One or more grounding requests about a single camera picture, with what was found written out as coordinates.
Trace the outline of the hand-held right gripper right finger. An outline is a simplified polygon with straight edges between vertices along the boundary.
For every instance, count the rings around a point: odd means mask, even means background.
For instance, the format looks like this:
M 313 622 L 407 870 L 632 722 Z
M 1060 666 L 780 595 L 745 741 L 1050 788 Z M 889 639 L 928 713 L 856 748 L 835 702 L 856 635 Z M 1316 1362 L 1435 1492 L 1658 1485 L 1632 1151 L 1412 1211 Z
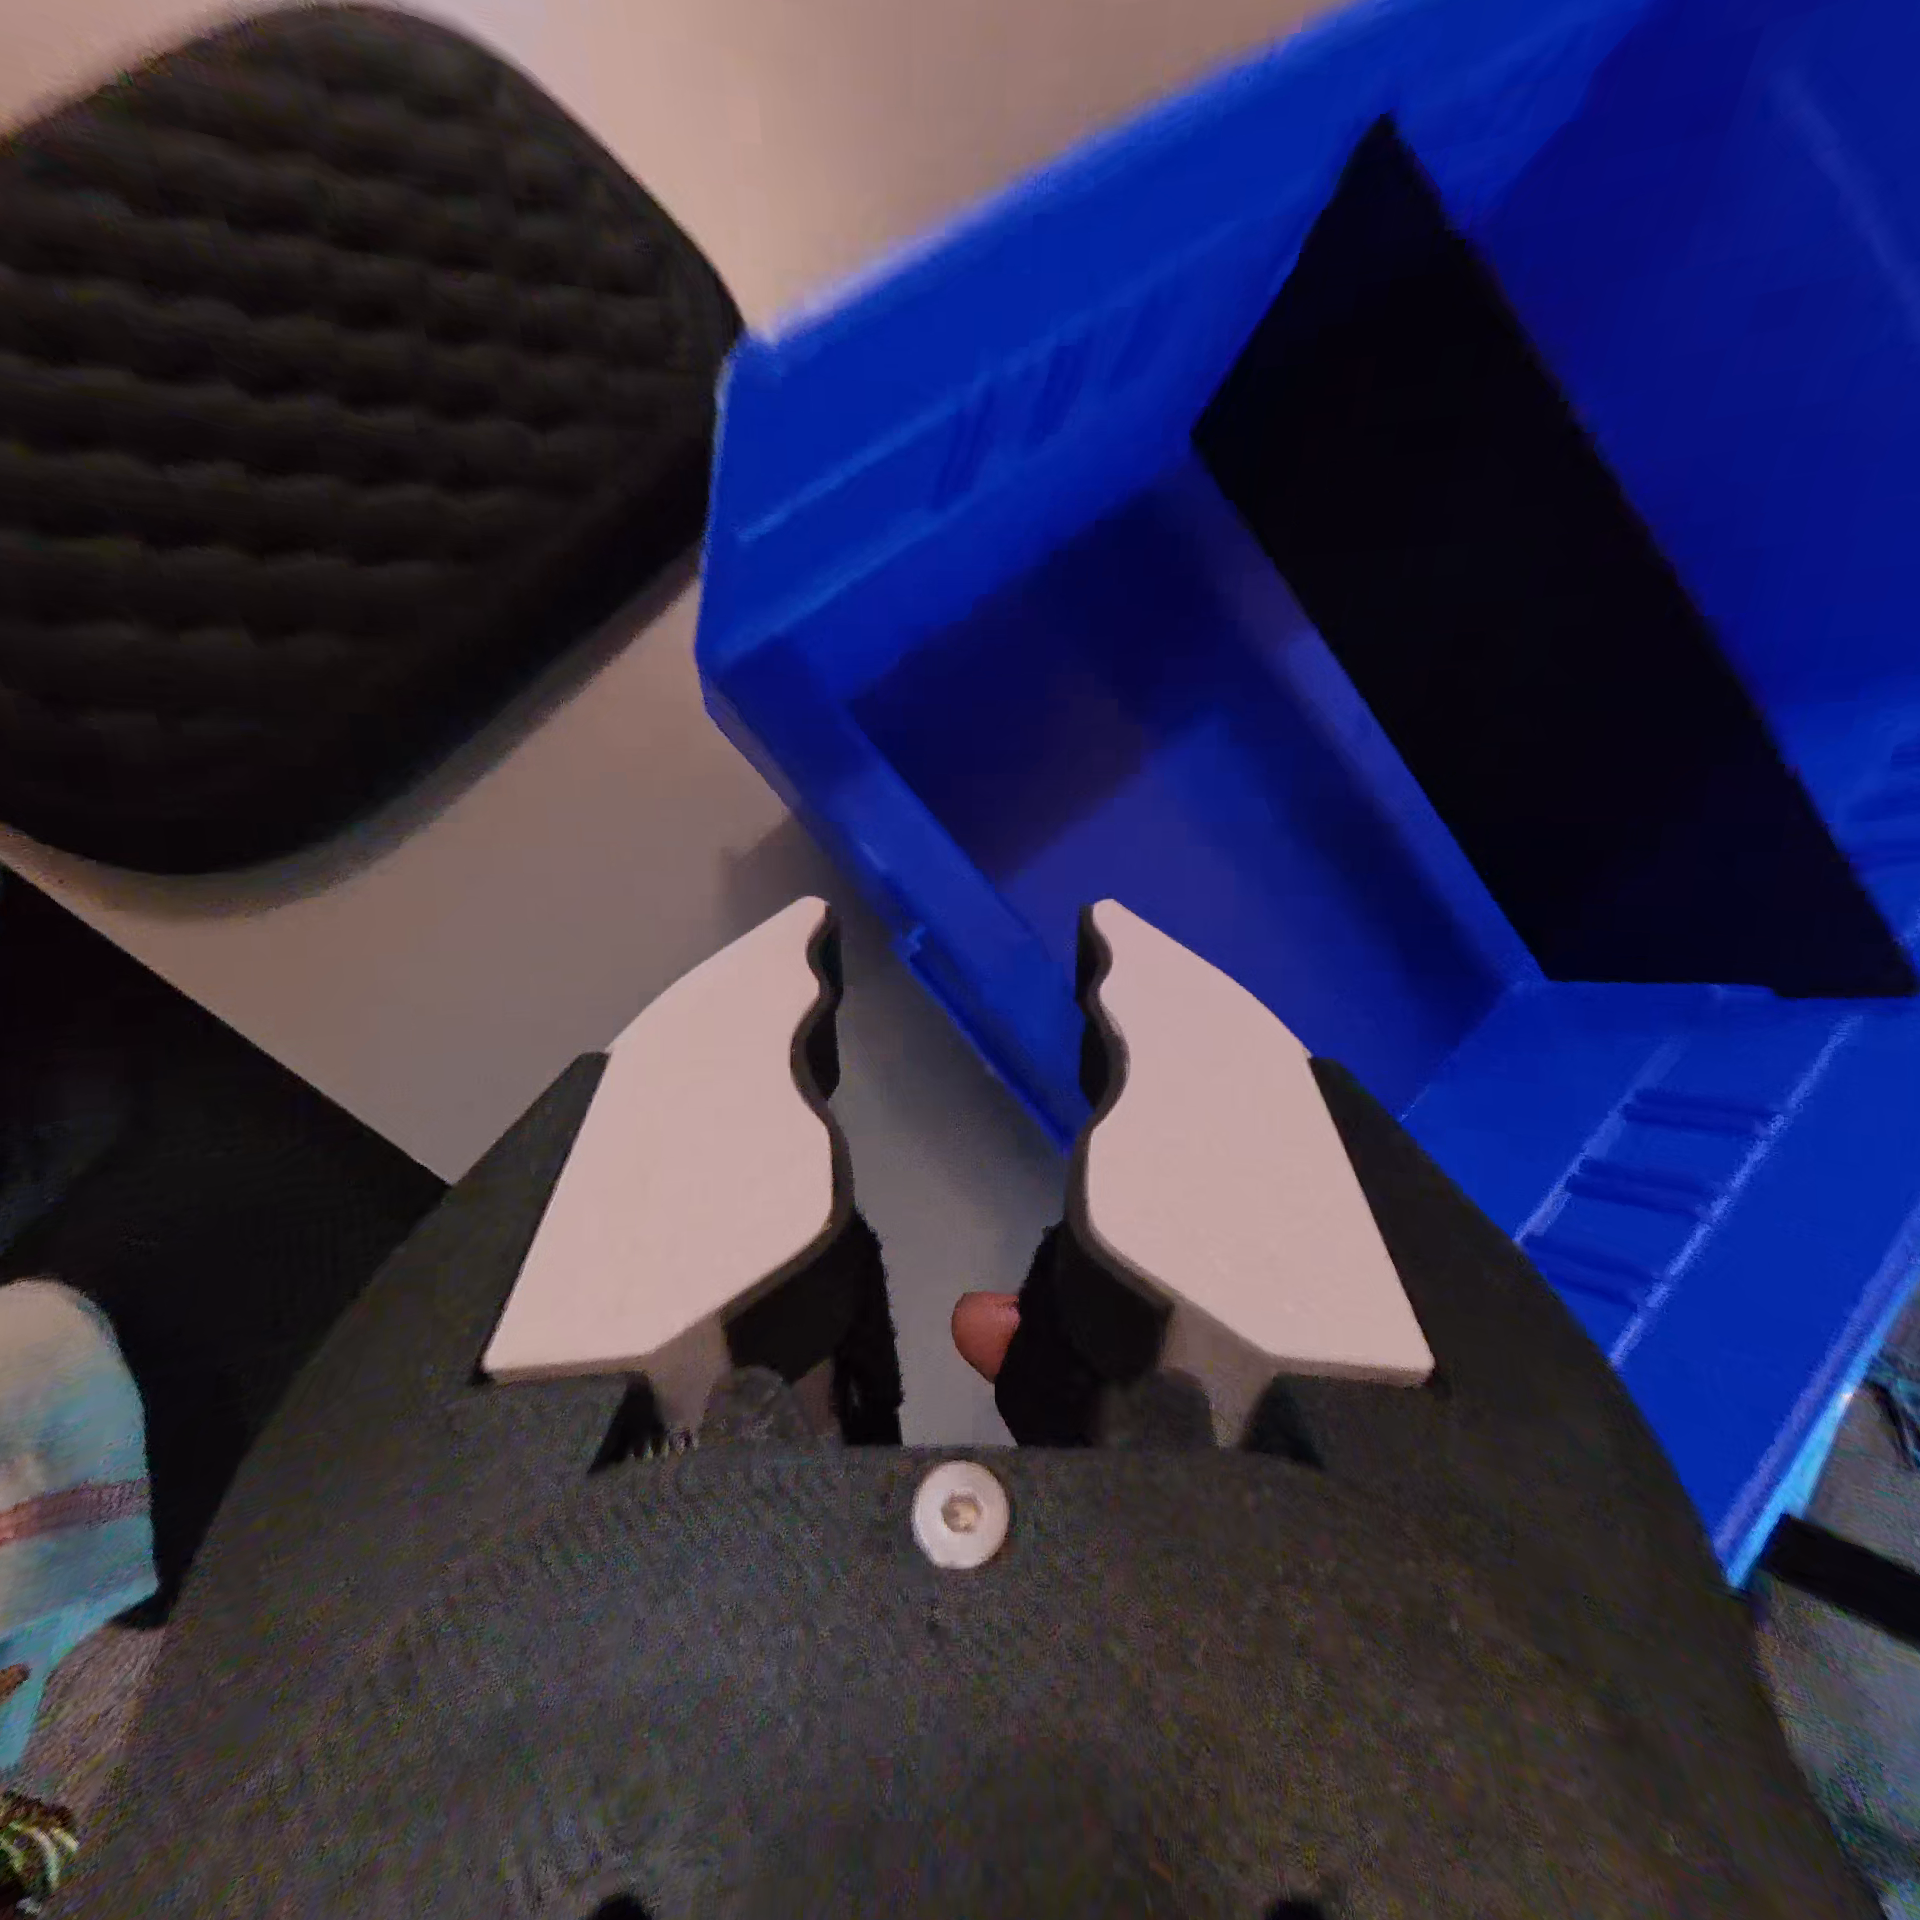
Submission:
M 1228 1448 L 1280 1379 L 1428 1386 L 1431 1348 L 1309 1046 L 1116 900 L 1081 912 L 1076 965 L 1070 1353 L 1102 1388 L 1191 1381 Z

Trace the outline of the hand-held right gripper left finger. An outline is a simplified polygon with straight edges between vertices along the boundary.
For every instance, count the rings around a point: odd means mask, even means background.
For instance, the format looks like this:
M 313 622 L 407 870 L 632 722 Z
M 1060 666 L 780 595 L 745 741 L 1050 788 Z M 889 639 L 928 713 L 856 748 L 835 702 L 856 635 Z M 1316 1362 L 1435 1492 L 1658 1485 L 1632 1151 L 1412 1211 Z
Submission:
M 835 917 L 799 897 L 663 989 L 606 1050 L 481 1357 L 494 1386 L 642 1379 L 693 1428 L 729 1323 L 850 1220 L 804 1041 L 832 1018 Z

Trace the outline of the blue plastic bin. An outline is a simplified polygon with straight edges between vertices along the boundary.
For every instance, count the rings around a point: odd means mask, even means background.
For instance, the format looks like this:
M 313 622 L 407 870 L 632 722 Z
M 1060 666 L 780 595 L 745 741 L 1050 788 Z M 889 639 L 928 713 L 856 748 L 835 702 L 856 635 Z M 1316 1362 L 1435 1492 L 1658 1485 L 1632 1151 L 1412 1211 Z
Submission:
M 743 342 L 707 710 L 1058 1141 L 1116 900 L 1352 1067 L 1745 1581 L 1914 1287 L 1914 996 L 1548 981 L 1191 430 L 1391 117 L 1914 963 L 1914 5 L 1347 5 Z

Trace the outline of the grey desk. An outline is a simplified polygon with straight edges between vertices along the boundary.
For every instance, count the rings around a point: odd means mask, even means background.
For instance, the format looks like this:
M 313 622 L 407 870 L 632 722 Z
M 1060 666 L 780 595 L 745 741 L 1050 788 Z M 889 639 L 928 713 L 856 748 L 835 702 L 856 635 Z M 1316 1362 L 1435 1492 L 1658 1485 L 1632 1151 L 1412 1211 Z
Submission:
M 764 330 L 1314 2 L 438 2 L 676 217 Z M 443 1180 L 580 1051 L 799 896 L 835 903 L 856 1200 L 897 1286 L 908 1445 L 1009 1443 L 949 1353 L 1060 1206 L 1043 1132 L 707 718 L 698 588 L 636 601 L 414 794 L 247 874 L 5 862 Z

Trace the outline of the black bin divider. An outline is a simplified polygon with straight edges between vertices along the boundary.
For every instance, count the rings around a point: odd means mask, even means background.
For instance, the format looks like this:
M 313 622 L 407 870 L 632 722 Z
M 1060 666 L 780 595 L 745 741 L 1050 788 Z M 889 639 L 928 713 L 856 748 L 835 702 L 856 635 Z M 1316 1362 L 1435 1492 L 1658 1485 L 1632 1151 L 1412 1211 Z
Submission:
M 1914 963 L 1391 117 L 1191 430 L 1548 981 Z

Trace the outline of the black mesh pad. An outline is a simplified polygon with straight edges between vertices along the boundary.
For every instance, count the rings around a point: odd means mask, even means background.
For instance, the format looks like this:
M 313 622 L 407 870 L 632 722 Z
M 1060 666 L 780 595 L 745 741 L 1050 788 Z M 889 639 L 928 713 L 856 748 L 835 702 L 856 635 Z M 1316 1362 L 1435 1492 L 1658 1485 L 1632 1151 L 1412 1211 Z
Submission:
M 519 66 L 276 8 L 5 136 L 2 816 L 185 877 L 432 773 L 707 518 L 741 313 Z

